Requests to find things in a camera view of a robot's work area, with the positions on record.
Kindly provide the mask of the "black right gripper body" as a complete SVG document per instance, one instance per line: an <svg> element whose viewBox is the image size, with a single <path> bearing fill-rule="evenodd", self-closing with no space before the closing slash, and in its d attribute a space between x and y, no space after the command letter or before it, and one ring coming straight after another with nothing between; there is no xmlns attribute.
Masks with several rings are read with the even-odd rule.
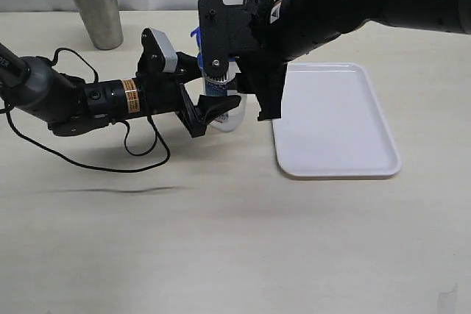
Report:
<svg viewBox="0 0 471 314"><path fill-rule="evenodd" d="M222 0L198 0L198 16L205 74L223 78L234 59L241 72L241 89L258 100L258 119L279 119L287 64L257 34L252 9Z"/></svg>

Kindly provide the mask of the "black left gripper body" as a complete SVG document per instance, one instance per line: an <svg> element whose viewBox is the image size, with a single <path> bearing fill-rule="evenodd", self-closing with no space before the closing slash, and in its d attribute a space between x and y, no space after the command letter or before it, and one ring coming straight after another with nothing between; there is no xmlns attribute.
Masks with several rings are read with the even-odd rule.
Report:
<svg viewBox="0 0 471 314"><path fill-rule="evenodd" d="M205 135L209 124L210 97L200 96L193 104L185 84L202 77L200 71L136 74L144 112L147 115L175 113L193 138Z"/></svg>

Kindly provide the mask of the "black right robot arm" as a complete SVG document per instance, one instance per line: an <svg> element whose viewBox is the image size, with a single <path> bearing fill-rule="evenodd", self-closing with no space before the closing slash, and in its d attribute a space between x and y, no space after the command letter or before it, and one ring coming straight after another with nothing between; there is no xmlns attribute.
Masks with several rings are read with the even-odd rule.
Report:
<svg viewBox="0 0 471 314"><path fill-rule="evenodd" d="M292 60L367 22L470 33L470 0L199 0L198 15L205 74L219 78L235 60L241 89L258 100L262 121L281 116Z"/></svg>

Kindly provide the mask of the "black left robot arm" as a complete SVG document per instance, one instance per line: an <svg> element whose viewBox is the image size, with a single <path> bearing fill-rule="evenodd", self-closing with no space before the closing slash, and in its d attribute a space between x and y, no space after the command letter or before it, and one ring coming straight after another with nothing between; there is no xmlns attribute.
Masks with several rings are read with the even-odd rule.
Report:
<svg viewBox="0 0 471 314"><path fill-rule="evenodd" d="M87 83L55 71L45 57L18 57L2 46L1 98L45 121L60 137L165 113L175 113L191 137L203 136L209 123L239 106L241 97L201 95L193 103L185 85L202 75L197 59L170 53L177 62L165 71L159 45L145 43L133 78Z"/></svg>

